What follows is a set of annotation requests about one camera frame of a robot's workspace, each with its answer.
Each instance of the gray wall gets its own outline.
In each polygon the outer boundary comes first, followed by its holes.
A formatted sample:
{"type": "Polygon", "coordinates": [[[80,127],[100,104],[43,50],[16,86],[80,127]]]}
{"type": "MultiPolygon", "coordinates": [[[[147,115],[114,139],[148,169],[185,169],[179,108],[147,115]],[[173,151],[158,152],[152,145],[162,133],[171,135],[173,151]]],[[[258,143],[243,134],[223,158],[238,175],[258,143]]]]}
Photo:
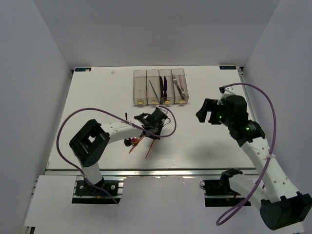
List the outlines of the gray wall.
{"type": "MultiPolygon", "coordinates": [[[[283,0],[245,68],[245,81],[271,97],[277,114],[274,153],[301,193],[312,195],[312,2],[283,0]]],[[[249,90],[259,122],[271,141],[273,118],[267,101],[249,90]]],[[[303,222],[312,233],[312,211],[303,222]]]]}
{"type": "Polygon", "coordinates": [[[19,234],[44,172],[70,69],[32,0],[0,1],[0,227],[19,234]]]}
{"type": "Polygon", "coordinates": [[[279,0],[34,0],[71,68],[245,65],[279,0]]]}

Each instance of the white panel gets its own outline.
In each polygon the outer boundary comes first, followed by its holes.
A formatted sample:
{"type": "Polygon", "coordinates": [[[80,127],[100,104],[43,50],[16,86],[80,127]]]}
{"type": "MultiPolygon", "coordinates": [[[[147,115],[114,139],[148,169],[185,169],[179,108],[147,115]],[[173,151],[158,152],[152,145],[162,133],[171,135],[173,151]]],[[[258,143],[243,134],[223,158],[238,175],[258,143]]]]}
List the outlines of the white panel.
{"type": "Polygon", "coordinates": [[[228,207],[205,207],[200,178],[130,177],[118,205],[72,204],[75,176],[39,178],[25,222],[35,234],[292,234],[300,223],[269,230],[254,207],[244,207],[222,226],[228,207]]]}
{"type": "MultiPolygon", "coordinates": [[[[128,118],[143,112],[152,113],[153,106],[135,107],[132,99],[133,71],[140,69],[166,69],[180,67],[100,67],[91,72],[74,72],[73,81],[66,101],[62,121],[72,112],[84,107],[97,107],[109,111],[119,117],[128,118]]],[[[130,148],[125,147],[123,140],[109,144],[99,166],[102,169],[197,169],[197,168],[253,168],[252,162],[239,148],[237,142],[223,125],[199,123],[196,112],[201,108],[205,98],[219,99],[219,87],[239,82],[237,70],[220,70],[218,66],[183,67],[190,95],[189,103],[171,105],[170,109],[177,120],[176,132],[168,138],[162,138],[153,145],[145,160],[152,140],[145,138],[128,154],[130,148]]],[[[244,96],[241,86],[235,87],[238,95],[244,96]]],[[[71,118],[60,137],[60,148],[71,161],[78,163],[69,141],[90,119],[98,122],[112,123],[117,120],[105,114],[87,111],[71,118]]],[[[163,128],[162,134],[173,130],[171,124],[163,128]]],[[[72,169],[58,155],[56,145],[51,151],[49,169],[72,169]]]]}
{"type": "Polygon", "coordinates": [[[279,0],[34,0],[68,64],[245,65],[279,0]]]}
{"type": "Polygon", "coordinates": [[[0,232],[17,234],[71,76],[32,0],[0,1],[0,72],[0,232]]]}
{"type": "MultiPolygon", "coordinates": [[[[262,88],[273,101],[277,115],[274,154],[303,194],[312,194],[311,42],[312,2],[281,1],[245,69],[246,81],[262,88]]],[[[271,140],[271,109],[257,91],[248,91],[257,118],[271,140]]],[[[303,225],[307,233],[312,233],[311,212],[303,225]]]]}

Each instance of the clear plastic organizer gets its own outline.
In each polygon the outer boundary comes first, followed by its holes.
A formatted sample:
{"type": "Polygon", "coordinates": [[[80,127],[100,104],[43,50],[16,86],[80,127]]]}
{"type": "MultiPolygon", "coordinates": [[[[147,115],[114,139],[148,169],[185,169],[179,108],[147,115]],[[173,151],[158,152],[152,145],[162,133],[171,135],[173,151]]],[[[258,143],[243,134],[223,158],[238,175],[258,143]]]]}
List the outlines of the clear plastic organizer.
{"type": "Polygon", "coordinates": [[[184,69],[134,71],[134,105],[185,104],[189,100],[184,69]]]}

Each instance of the white wall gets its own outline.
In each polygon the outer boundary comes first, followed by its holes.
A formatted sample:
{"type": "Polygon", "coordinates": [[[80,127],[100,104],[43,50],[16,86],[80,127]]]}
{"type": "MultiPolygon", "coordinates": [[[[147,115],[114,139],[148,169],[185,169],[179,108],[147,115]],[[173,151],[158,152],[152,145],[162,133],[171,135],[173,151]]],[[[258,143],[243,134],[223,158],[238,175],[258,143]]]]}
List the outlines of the white wall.
{"type": "Polygon", "coordinates": [[[34,0],[71,68],[245,65],[279,0],[34,0]]]}
{"type": "MultiPolygon", "coordinates": [[[[312,195],[312,2],[282,0],[245,67],[245,81],[271,97],[277,114],[274,153],[301,193],[312,195]]],[[[272,139],[267,101],[248,89],[260,124],[272,139]]],[[[312,233],[312,211],[303,222],[312,233]]]]}
{"type": "Polygon", "coordinates": [[[0,1],[0,227],[19,234],[44,172],[70,69],[32,0],[0,1]]]}

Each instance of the robotic arm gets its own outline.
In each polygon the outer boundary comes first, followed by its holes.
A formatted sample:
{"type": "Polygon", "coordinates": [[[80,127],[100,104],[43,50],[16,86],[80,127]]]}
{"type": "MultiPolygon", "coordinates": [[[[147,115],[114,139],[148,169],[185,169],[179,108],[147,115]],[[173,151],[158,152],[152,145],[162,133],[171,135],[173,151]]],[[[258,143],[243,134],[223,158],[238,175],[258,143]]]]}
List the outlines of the robotic arm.
{"type": "Polygon", "coordinates": [[[95,119],[89,120],[80,131],[72,138],[69,146],[81,165],[85,177],[94,185],[103,187],[104,179],[101,175],[98,161],[101,158],[106,146],[118,140],[129,139],[131,137],[149,137],[160,135],[164,126],[164,121],[168,118],[167,113],[156,108],[152,114],[141,114],[129,121],[148,131],[142,131],[132,125],[115,122],[101,125],[95,119]]]}
{"type": "MultiPolygon", "coordinates": [[[[268,142],[260,125],[248,120],[247,103],[242,96],[235,95],[232,87],[220,88],[222,97],[219,100],[205,99],[202,108],[196,113],[199,122],[205,122],[211,112],[209,123],[224,124],[231,137],[253,162],[261,174],[267,158],[271,157],[264,174],[266,190],[257,188],[250,202],[258,210],[262,220],[271,230],[301,222],[312,207],[309,194],[302,195],[287,178],[274,155],[269,155],[268,142]]],[[[240,170],[231,169],[221,175],[220,186],[227,193],[238,192],[246,197],[254,187],[240,170]]]]}

